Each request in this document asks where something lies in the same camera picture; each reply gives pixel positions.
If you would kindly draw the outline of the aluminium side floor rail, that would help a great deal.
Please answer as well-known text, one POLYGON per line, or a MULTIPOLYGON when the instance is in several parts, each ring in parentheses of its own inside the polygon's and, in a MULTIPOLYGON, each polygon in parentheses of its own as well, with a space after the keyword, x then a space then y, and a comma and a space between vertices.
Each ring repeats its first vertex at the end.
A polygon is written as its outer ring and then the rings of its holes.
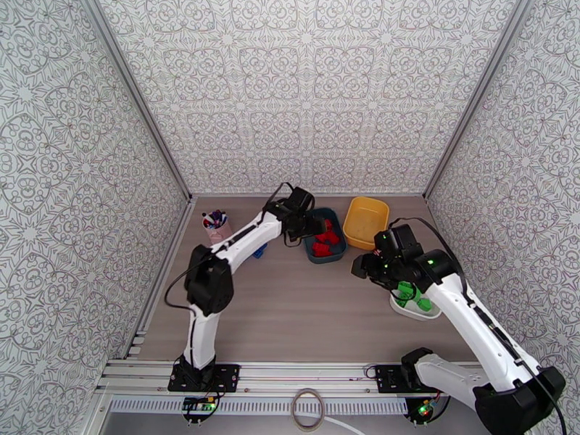
POLYGON ((125 360, 128 357, 134 356, 133 348, 137 345, 135 343, 136 339, 138 337, 139 338, 145 337, 146 332, 149 329, 157 304, 159 302, 163 290, 165 289, 165 284, 167 282, 168 276, 170 275, 170 271, 173 266, 175 256, 177 255, 181 241, 183 239, 183 235, 186 232, 186 229, 188 228, 191 215, 195 208, 196 201, 197 201, 196 196, 191 197, 189 201, 186 203, 185 207, 183 208, 176 230, 171 238, 167 252, 161 261, 160 268, 154 279, 152 288, 148 294, 148 297, 146 298, 144 306, 141 309, 137 323, 133 327, 133 330, 131 331, 128 343, 125 345, 122 351, 122 354, 120 356, 121 360, 125 360))

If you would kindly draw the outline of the white tube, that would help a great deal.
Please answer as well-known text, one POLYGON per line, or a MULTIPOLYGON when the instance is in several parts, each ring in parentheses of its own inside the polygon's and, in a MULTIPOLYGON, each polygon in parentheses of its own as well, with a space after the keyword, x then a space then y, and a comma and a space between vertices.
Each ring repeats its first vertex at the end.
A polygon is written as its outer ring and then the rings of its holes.
POLYGON ((348 423, 345 423, 343 421, 340 421, 340 420, 337 420, 335 418, 328 417, 328 416, 319 418, 318 421, 314 424, 314 428, 312 430, 317 431, 325 422, 328 422, 328 423, 334 424, 335 426, 341 427, 341 428, 345 429, 346 431, 350 432, 352 435, 366 435, 366 433, 361 431, 360 429, 355 428, 354 426, 352 426, 348 423))

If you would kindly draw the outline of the teal plastic container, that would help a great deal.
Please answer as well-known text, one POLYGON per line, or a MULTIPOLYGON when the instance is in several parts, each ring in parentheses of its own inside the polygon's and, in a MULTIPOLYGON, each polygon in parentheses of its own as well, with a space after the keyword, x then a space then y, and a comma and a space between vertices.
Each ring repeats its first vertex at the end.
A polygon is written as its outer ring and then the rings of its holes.
MULTIPOLYGON (((341 227, 341 223, 337 217, 337 214, 328 207, 319 207, 319 208, 315 208, 312 210, 312 212, 314 213, 318 213, 320 215, 322 215, 325 219, 331 219, 331 220, 335 220, 341 227)), ((347 244, 347 240, 346 237, 343 233, 342 230, 342 234, 338 235, 340 238, 340 243, 335 245, 335 246, 331 246, 330 244, 328 244, 331 248, 331 251, 333 252, 333 255, 330 257, 323 257, 323 258, 317 258, 314 257, 312 255, 312 246, 315 242, 319 242, 315 239, 315 237, 310 237, 310 238, 306 238, 303 240, 303 245, 304 245, 304 249, 306 251, 306 255, 308 260, 311 263, 317 264, 317 265, 322 265, 322 264, 327 264, 327 263, 331 263, 331 262, 335 262, 340 260, 344 254, 347 251, 348 248, 348 244, 347 244)))

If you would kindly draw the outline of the white plastic container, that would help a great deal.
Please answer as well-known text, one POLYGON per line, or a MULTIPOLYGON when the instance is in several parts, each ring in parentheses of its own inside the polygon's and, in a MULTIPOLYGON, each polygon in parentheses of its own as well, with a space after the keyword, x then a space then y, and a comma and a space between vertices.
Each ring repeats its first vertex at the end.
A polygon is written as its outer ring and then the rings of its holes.
POLYGON ((403 315, 407 318, 411 318, 413 320, 419 320, 419 321, 434 320, 434 319, 437 319, 442 313, 442 311, 439 309, 439 307, 432 301, 431 301, 431 303, 432 303, 433 308, 430 312, 424 312, 424 311, 420 310, 418 308, 416 302, 408 302, 405 308, 399 307, 395 303, 392 295, 389 299, 389 302, 390 302, 390 305, 391 305, 391 308, 393 309, 393 311, 395 311, 396 313, 403 315))

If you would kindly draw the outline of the yellow plastic container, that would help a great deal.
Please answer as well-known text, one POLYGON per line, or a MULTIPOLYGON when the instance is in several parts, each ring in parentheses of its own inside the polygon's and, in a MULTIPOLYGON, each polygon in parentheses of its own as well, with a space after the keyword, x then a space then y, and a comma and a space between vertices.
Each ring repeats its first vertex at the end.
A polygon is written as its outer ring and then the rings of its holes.
POLYGON ((386 202, 366 196, 356 196, 350 202, 342 226, 348 245, 372 251, 374 236, 386 230, 389 206, 386 202))

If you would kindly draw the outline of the clear tape roll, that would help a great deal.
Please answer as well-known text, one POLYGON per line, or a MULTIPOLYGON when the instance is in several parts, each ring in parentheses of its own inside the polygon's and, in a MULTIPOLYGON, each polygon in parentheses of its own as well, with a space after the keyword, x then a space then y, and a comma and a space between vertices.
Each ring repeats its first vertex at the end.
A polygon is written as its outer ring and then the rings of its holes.
POLYGON ((312 388, 303 388, 300 389, 293 397, 291 404, 290 404, 290 416, 291 416, 291 420, 293 422, 293 424, 302 432, 305 434, 310 434, 313 433, 315 431, 317 431, 323 424, 323 421, 326 417, 326 406, 324 404, 323 398, 320 396, 320 394, 312 389, 312 388), (317 417, 317 419, 315 420, 315 422, 313 424, 310 425, 305 425, 302 424, 297 416, 297 402, 298 400, 303 397, 304 395, 311 395, 314 398, 316 398, 318 404, 319 404, 319 408, 320 408, 320 412, 319 412, 319 416, 317 417))

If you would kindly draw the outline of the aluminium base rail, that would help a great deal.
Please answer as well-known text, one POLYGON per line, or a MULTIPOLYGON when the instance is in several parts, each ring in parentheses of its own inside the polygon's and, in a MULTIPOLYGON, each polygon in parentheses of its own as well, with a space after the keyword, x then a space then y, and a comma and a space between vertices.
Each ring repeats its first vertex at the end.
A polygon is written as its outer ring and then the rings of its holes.
MULTIPOLYGON (((442 389, 406 386, 399 364, 385 368, 359 363, 235 362, 216 366, 211 392, 228 397, 291 397, 312 388, 322 397, 434 396, 442 389)), ((172 362, 116 360, 107 363, 96 390, 99 393, 195 395, 173 371, 172 362)))

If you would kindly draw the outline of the long green lego brick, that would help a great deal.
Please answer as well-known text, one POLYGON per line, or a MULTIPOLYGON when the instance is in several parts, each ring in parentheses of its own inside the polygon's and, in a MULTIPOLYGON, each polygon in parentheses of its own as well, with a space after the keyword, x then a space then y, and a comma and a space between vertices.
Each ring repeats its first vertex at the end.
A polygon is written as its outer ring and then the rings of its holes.
POLYGON ((407 281, 400 281, 391 295, 395 303, 402 308, 405 308, 408 302, 417 302, 421 297, 421 293, 416 286, 407 281))

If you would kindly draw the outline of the aluminium frame post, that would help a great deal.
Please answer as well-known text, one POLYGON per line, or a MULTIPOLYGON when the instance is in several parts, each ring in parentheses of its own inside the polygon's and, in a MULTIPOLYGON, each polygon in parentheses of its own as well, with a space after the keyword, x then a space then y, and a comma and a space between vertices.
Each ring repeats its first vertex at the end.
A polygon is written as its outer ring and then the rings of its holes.
POLYGON ((499 34, 499 38, 492 49, 491 55, 489 56, 480 77, 476 81, 473 93, 470 95, 464 110, 460 114, 460 117, 457 120, 457 125, 455 126, 455 129, 453 130, 452 135, 436 164, 436 168, 431 175, 424 192, 422 193, 425 201, 431 199, 431 196, 434 193, 438 182, 442 178, 452 155, 464 137, 466 131, 469 129, 483 99, 487 95, 497 73, 505 62, 510 47, 513 45, 513 41, 520 33, 523 24, 527 20, 530 9, 533 7, 535 1, 536 0, 515 0, 513 8, 507 16, 503 29, 499 34))
POLYGON ((165 139, 160 131, 159 124, 157 123, 145 100, 145 97, 136 81, 135 75, 133 74, 131 66, 128 63, 123 50, 115 37, 113 29, 111 28, 105 16, 104 10, 102 9, 99 0, 80 0, 80 2, 86 11, 89 20, 91 21, 96 36, 104 45, 110 63, 115 68, 117 74, 120 76, 125 90, 127 91, 131 101, 134 103, 141 121, 143 122, 148 134, 152 137, 157 150, 165 161, 165 164, 169 168, 173 180, 181 190, 183 198, 187 202, 190 202, 192 200, 192 193, 190 192, 186 180, 182 176, 175 162, 175 159, 170 153, 169 147, 167 146, 165 139))

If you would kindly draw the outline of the pink metal bucket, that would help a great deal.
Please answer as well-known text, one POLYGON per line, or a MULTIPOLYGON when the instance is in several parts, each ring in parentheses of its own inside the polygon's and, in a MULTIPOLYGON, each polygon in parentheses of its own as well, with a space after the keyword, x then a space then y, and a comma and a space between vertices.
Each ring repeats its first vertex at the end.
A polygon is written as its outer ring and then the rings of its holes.
POLYGON ((221 210, 203 212, 202 225, 211 244, 219 243, 232 234, 228 215, 221 210))

